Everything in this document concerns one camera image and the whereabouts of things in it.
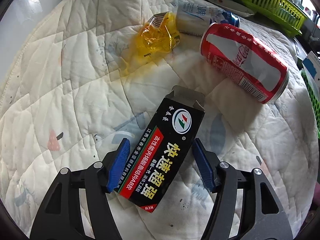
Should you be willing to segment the black glue box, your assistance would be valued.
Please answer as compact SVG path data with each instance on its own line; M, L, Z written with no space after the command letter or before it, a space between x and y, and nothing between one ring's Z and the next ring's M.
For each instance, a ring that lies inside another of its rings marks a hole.
M203 120L205 96L174 86L130 154L115 191L152 213L188 154Z

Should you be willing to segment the red cola can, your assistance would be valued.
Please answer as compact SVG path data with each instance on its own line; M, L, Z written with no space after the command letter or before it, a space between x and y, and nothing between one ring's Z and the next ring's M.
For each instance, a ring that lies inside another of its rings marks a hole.
M289 67L269 46L227 23L212 23L204 32L200 52L260 103L276 101L289 81Z

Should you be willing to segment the blue drink can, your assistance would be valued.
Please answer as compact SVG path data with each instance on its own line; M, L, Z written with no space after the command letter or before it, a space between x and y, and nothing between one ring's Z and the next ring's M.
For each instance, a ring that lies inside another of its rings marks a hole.
M238 16L230 11L191 2L178 4L176 27L179 32L202 36L212 23L227 23L240 27Z

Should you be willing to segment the green perforated trash basket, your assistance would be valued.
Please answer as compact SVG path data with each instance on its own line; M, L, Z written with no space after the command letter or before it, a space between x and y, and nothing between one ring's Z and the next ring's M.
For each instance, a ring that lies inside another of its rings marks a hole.
M312 87L310 86L310 82L308 81L307 73L303 69L300 71L300 74L305 82L306 88L308 90L309 98L311 100L313 112L315 114L317 129L318 129L318 137L319 137L319 100L316 98L316 95L314 94Z

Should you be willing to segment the white quilted cloth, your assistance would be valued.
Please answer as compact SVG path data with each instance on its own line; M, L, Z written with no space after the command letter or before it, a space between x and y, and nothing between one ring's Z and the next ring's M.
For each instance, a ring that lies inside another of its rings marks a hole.
M298 235L319 151L296 51L282 33L241 19L289 66L283 94L266 105L205 61L199 37L182 35L170 54L136 62L130 45L142 25L183 1L200 2L62 0L23 42L1 84L1 200L24 236L59 170L89 167L124 137L136 144L174 85L204 94L197 136L235 168L261 168Z

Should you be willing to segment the yellow crumpled plastic wrapper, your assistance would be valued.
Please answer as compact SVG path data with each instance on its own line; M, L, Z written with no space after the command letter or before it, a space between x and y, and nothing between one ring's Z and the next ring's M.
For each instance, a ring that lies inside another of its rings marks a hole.
M131 74L145 64L158 62L179 43L176 15L169 11L154 14L131 39L124 73Z

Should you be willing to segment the white ceramic bowl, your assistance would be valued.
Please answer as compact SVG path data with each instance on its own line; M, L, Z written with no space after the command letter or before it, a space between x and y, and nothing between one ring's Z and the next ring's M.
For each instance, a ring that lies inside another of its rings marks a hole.
M207 0L207 1L214 5L217 5L222 9L230 11L238 16L241 16L243 18L248 18L255 14L255 12L252 11L251 9L247 8L244 5L236 3L234 1L230 1L230 0Z

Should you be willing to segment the lime green dish rack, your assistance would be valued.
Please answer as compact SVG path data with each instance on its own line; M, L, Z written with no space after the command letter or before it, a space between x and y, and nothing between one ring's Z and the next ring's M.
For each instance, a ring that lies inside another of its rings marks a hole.
M289 0L240 0L246 7L279 24L289 37L302 35L300 31L307 16Z

